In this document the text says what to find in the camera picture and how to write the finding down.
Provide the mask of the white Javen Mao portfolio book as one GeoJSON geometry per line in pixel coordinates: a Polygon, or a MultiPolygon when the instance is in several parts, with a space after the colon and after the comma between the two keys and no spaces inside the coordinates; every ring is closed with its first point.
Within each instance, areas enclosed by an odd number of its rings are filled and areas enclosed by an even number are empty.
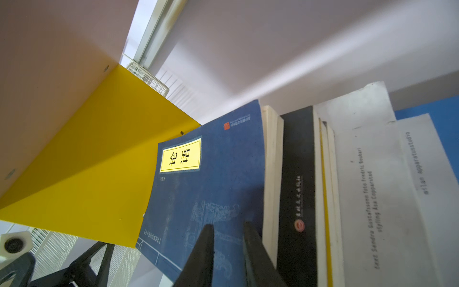
{"type": "Polygon", "coordinates": [[[459,284],[459,183],[429,114],[398,120],[420,212],[445,287],[459,284]]]}

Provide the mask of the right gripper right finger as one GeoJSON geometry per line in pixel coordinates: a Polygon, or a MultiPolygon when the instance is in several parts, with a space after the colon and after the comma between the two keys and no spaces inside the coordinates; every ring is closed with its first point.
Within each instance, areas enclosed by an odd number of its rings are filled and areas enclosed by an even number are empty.
{"type": "Polygon", "coordinates": [[[243,225],[243,254],[247,287],[286,287],[251,222],[243,225]]]}

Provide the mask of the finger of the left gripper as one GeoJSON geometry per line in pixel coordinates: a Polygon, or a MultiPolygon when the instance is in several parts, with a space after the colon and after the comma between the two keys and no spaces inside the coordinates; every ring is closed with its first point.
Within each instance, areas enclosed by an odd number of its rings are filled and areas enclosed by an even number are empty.
{"type": "Polygon", "coordinates": [[[11,287],[27,287],[35,268],[35,257],[27,252],[1,269],[1,285],[10,283],[11,287]]]}
{"type": "Polygon", "coordinates": [[[115,245],[97,242],[74,260],[68,268],[36,279],[30,287],[107,287],[111,258],[115,245]],[[99,271],[96,274],[90,267],[91,259],[104,247],[106,250],[99,271]]]}

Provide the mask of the dark purple portrait book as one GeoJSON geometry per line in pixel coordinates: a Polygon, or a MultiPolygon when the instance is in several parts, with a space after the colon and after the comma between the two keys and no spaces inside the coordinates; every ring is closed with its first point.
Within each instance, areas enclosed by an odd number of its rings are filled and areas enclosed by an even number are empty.
{"type": "Polygon", "coordinates": [[[323,122],[328,138],[329,175],[331,187],[327,191],[329,232],[331,245],[331,263],[334,287],[345,287],[343,237],[341,227],[341,211],[339,204],[337,157],[335,148],[335,136],[333,129],[327,122],[323,122]]]}

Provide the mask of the black book white characters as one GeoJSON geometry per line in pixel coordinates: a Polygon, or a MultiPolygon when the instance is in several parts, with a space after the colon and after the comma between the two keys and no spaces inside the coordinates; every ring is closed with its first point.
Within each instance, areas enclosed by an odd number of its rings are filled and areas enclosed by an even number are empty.
{"type": "Polygon", "coordinates": [[[282,115],[277,271],[289,287],[317,286],[313,107],[282,115]]]}

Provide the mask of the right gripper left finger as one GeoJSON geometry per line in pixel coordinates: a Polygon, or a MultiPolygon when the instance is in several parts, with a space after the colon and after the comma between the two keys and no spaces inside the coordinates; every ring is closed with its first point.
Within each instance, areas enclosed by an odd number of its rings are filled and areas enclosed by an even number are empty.
{"type": "Polygon", "coordinates": [[[214,227],[206,224],[173,287],[211,287],[214,261],[214,227]]]}

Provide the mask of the yellow paperback book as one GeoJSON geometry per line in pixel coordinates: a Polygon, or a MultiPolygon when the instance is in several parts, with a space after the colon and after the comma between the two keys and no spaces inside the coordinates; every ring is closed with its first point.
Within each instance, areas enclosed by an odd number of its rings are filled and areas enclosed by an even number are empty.
{"type": "Polygon", "coordinates": [[[327,266],[327,286],[333,287],[332,251],[331,251],[331,232],[330,232],[330,192],[331,176],[329,167],[329,146],[328,134],[325,123],[319,119],[320,124],[320,147],[322,159],[322,179],[323,179],[323,205],[325,220],[325,243],[326,243],[326,266],[327,266]]]}

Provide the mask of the white Chokladfabriken book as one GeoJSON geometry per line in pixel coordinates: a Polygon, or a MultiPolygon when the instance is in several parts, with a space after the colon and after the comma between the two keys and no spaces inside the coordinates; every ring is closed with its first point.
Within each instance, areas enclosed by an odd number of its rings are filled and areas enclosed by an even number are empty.
{"type": "Polygon", "coordinates": [[[345,286],[441,286],[386,85],[316,111],[334,133],[345,286]]]}

